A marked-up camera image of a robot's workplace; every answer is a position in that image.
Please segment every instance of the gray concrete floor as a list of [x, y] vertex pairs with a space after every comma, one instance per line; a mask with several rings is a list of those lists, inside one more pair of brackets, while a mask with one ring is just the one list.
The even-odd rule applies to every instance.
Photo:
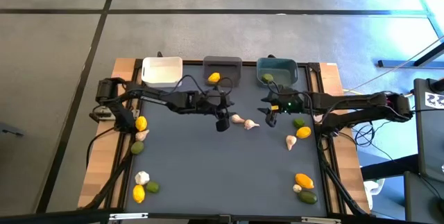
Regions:
[[[102, 8], [105, 0], [0, 0], [0, 8]], [[112, 8], [252, 8], [421, 10], [419, 0], [114, 0]], [[0, 215], [34, 211], [98, 15], [0, 15], [0, 121], [23, 138], [0, 135]], [[77, 112], [49, 211], [76, 208], [87, 144], [96, 132], [88, 113], [99, 79], [115, 58], [162, 51], [184, 59], [236, 55], [256, 60], [273, 53], [298, 62], [335, 62], [351, 88], [384, 69], [378, 59], [405, 60], [437, 39], [426, 17], [313, 15], [109, 15]], [[408, 92], [414, 78], [442, 70], [398, 70], [359, 89]], [[393, 157], [416, 150], [414, 122], [390, 123], [375, 143]], [[394, 137], [394, 129], [403, 129]], [[383, 156], [367, 148], [367, 153]]]

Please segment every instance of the garlic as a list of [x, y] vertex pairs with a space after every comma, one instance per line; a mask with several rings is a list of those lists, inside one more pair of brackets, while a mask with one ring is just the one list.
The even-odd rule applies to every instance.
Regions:
[[245, 123], [245, 120], [243, 120], [238, 114], [234, 114], [231, 116], [231, 122], [233, 123]]
[[147, 136], [147, 134], [150, 132], [150, 130], [145, 130], [145, 131], [141, 131], [136, 133], [136, 140], [137, 141], [144, 141], [145, 137]]
[[259, 124], [255, 123], [253, 120], [248, 119], [245, 121], [244, 128], [250, 130], [253, 127], [259, 127]]
[[296, 143], [296, 137], [294, 136], [287, 136], [287, 138], [285, 138], [285, 142], [287, 143], [287, 148], [289, 150], [291, 150], [291, 148], [293, 148], [293, 145]]
[[299, 186], [299, 185], [297, 185], [297, 184], [295, 184], [295, 185], [293, 185], [293, 191], [294, 191], [295, 193], [299, 193], [299, 192], [302, 191], [302, 187]]
[[150, 181], [150, 175], [145, 171], [140, 171], [135, 176], [135, 179], [136, 179], [136, 184], [145, 185], [146, 183], [148, 183]]

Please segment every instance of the wooden table frame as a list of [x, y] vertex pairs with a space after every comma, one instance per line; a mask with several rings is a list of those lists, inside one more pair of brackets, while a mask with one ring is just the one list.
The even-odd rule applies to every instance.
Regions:
[[[135, 70], [135, 65], [139, 63], [134, 58], [118, 58], [114, 64], [114, 69], [111, 77], [120, 77], [124, 80], [135, 79], [137, 82], [141, 83], [140, 72], [135, 77], [133, 71]], [[332, 63], [310, 63], [313, 67], [311, 72], [311, 87], [315, 92], [318, 92], [318, 88], [323, 88], [325, 93], [331, 94], [333, 96], [343, 95], [342, 85], [339, 78], [339, 71], [336, 64]], [[319, 72], [321, 74], [321, 84], [318, 85], [317, 77]], [[130, 102], [134, 108], [137, 107], [137, 100]], [[336, 113], [344, 113], [345, 111], [336, 111]], [[113, 121], [103, 121], [100, 122], [97, 128], [97, 134], [111, 128], [114, 125]], [[351, 135], [350, 129], [342, 129], [341, 132]], [[93, 197], [100, 191], [103, 185], [106, 183], [112, 169], [116, 166], [117, 161], [114, 160], [116, 157], [116, 151], [121, 150], [120, 159], [125, 154], [128, 144], [129, 135], [124, 137], [121, 142], [121, 147], [118, 147], [118, 132], [109, 132], [102, 138], [97, 139], [92, 148], [92, 152], [89, 159], [89, 166], [85, 174], [85, 179], [83, 182], [83, 188], [80, 193], [80, 198], [78, 201], [78, 206], [82, 207], [88, 204]], [[348, 190], [349, 194], [358, 203], [358, 205], [366, 212], [369, 212], [367, 197], [364, 191], [364, 182], [362, 179], [361, 170], [359, 168], [359, 160], [357, 157], [355, 144], [352, 143], [346, 137], [336, 137], [334, 139], [334, 152], [336, 154], [337, 169], [339, 170], [339, 176], [345, 188]], [[325, 151], [327, 159], [330, 161], [330, 153]], [[104, 203], [108, 207], [117, 207], [118, 198], [116, 197], [121, 193], [121, 183], [122, 175], [116, 181], [114, 186], [114, 191], [112, 195], [114, 197], [108, 198]], [[343, 203], [337, 198], [337, 193], [334, 188], [332, 181], [328, 178], [328, 189], [330, 191], [330, 197], [326, 196], [326, 200], [330, 198], [332, 213], [341, 213], [341, 208]]]

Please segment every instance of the yellow lemon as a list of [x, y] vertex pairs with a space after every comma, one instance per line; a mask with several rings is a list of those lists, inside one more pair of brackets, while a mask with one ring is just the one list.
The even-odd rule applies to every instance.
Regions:
[[301, 139], [309, 137], [310, 134], [311, 134], [310, 127], [302, 127], [296, 132], [296, 136]]
[[136, 119], [136, 129], [138, 131], [144, 131], [146, 129], [146, 126], [148, 125], [148, 121], [145, 117], [137, 117]]
[[133, 189], [133, 198], [136, 203], [141, 203], [145, 199], [145, 190], [142, 185], [136, 185]]
[[305, 189], [314, 188], [313, 180], [310, 179], [310, 177], [306, 176], [305, 174], [302, 173], [296, 174], [295, 179], [296, 183]]
[[208, 77], [208, 82], [210, 83], [217, 83], [221, 79], [221, 75], [219, 72], [214, 72]]

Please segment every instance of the white sticker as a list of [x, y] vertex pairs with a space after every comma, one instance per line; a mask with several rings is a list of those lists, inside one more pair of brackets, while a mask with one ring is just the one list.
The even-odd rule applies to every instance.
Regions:
[[429, 106], [434, 109], [444, 109], [444, 96], [425, 92], [425, 106]]

